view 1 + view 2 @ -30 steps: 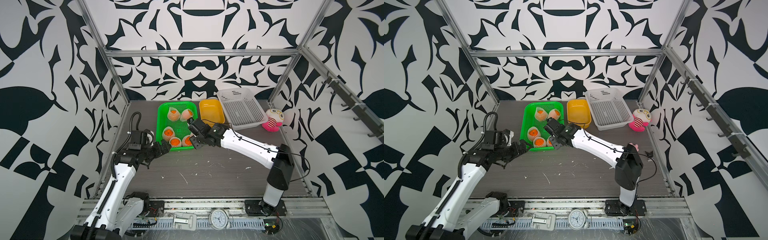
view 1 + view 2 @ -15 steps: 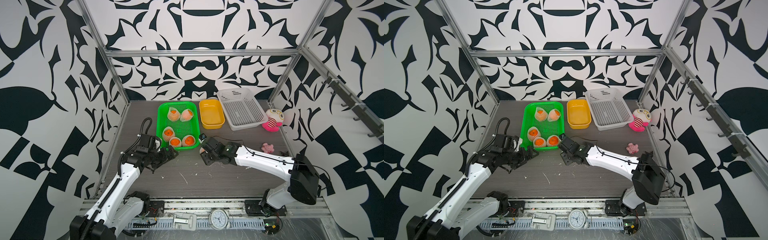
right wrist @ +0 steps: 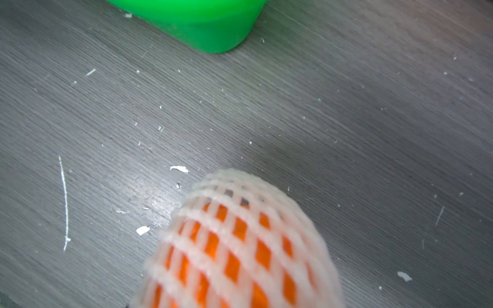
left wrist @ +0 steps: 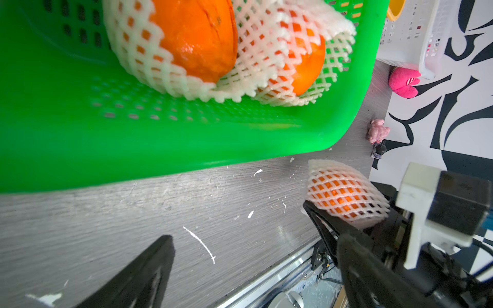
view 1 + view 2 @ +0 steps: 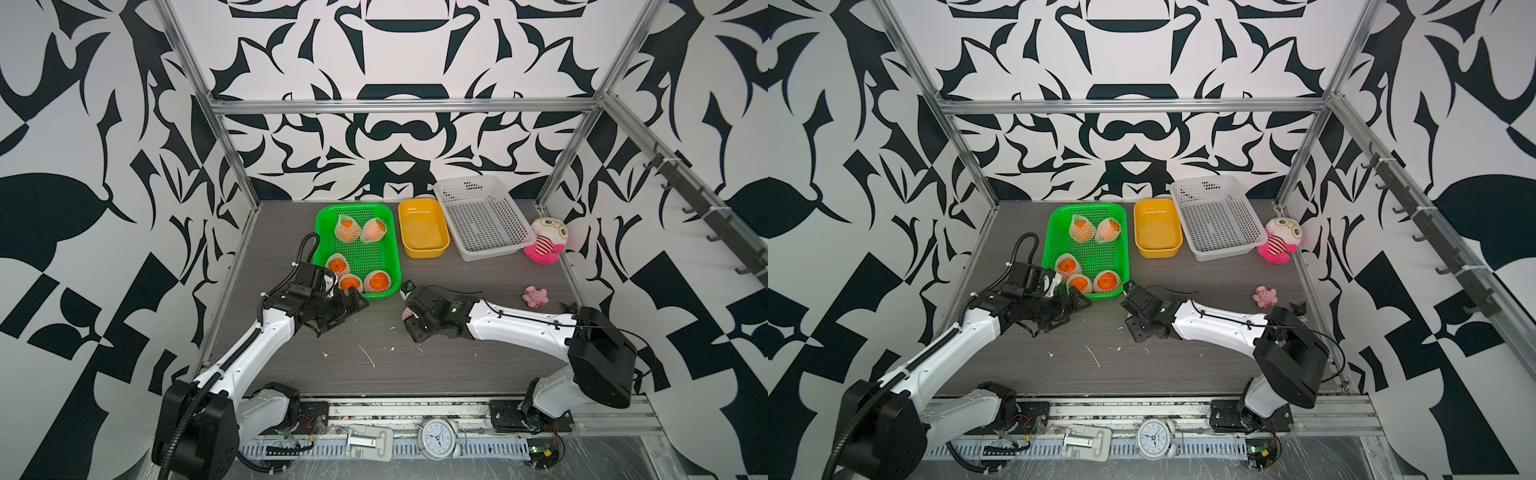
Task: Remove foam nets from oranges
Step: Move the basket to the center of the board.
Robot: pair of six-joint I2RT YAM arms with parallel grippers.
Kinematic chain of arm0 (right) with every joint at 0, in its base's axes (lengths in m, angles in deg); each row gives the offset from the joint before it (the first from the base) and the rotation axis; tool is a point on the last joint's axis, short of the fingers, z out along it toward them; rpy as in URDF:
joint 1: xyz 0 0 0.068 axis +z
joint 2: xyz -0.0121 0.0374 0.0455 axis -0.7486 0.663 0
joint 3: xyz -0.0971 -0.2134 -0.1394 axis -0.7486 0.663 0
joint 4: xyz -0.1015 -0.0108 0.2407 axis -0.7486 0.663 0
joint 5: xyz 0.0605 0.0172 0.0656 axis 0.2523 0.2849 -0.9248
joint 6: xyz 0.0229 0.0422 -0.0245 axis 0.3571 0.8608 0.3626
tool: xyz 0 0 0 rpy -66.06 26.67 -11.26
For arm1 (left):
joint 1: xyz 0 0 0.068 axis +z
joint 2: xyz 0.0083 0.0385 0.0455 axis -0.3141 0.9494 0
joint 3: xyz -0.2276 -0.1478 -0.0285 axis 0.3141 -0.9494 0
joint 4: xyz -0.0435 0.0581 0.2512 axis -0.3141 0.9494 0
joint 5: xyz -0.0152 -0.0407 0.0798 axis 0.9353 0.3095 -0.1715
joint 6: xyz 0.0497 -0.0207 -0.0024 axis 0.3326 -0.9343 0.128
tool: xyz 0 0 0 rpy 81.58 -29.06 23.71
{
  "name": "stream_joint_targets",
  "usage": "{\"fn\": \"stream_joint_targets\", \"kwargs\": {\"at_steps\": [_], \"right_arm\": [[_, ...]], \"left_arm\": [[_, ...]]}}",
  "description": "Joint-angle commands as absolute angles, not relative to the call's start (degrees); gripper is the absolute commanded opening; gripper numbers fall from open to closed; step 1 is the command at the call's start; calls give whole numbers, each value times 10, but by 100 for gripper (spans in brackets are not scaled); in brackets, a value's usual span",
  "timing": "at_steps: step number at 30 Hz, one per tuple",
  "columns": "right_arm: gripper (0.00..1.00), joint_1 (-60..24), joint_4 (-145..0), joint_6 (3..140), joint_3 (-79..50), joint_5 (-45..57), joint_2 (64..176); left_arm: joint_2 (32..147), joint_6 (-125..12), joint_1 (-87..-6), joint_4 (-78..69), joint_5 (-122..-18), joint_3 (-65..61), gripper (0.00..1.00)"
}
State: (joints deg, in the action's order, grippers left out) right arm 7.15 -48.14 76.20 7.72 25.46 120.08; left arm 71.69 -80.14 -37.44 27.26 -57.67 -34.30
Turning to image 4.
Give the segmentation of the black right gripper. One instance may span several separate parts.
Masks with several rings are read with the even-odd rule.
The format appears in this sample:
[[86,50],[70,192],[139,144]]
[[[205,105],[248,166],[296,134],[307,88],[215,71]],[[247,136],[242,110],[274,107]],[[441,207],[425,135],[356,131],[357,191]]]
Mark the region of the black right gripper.
[[340,261],[349,307],[492,307],[492,279],[480,282],[430,243],[419,249],[415,268],[404,268],[413,216],[396,207],[396,188],[376,187],[390,213],[364,232],[309,200],[302,206],[334,265]]

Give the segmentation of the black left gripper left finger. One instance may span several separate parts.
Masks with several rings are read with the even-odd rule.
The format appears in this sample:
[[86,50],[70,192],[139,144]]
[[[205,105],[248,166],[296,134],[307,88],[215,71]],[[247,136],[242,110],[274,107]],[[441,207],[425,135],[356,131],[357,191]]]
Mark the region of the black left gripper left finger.
[[173,237],[164,235],[77,307],[160,307],[175,258]]

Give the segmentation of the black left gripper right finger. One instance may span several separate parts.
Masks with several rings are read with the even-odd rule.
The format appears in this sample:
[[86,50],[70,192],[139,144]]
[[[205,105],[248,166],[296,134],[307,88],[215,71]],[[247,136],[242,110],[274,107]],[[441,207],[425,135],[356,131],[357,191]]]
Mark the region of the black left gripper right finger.
[[395,239],[391,232],[373,234],[365,248],[349,234],[340,236],[337,257],[350,306],[441,307],[434,292],[442,274],[430,250],[420,249],[416,267],[406,269],[407,242],[396,249]]

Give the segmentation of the orange being unwrapped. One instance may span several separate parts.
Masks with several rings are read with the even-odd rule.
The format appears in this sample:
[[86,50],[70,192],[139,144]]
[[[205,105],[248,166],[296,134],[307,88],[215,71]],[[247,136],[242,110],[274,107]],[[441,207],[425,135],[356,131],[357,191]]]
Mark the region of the orange being unwrapped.
[[309,201],[330,215],[354,219],[371,210],[371,198],[362,186],[362,181],[341,175],[322,174],[309,182]]

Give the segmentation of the white foam net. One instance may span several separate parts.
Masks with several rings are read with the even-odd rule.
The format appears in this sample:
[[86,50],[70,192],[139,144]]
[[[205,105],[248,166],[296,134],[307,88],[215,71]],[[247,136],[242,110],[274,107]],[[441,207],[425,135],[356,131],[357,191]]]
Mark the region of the white foam net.
[[358,170],[334,160],[308,162],[308,201],[358,230],[388,218],[390,202]]

